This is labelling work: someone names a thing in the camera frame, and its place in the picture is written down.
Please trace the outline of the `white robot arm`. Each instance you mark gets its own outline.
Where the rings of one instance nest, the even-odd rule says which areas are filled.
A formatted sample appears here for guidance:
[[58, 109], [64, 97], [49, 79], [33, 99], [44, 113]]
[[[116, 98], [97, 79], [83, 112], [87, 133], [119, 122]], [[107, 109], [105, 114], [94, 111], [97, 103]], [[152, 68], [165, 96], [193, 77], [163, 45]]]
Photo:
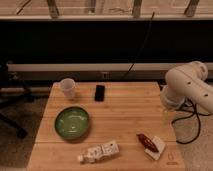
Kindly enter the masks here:
[[165, 74], [161, 103], [167, 110], [175, 110], [189, 99], [213, 114], [213, 87], [205, 82], [207, 77], [208, 68], [200, 61], [171, 68]]

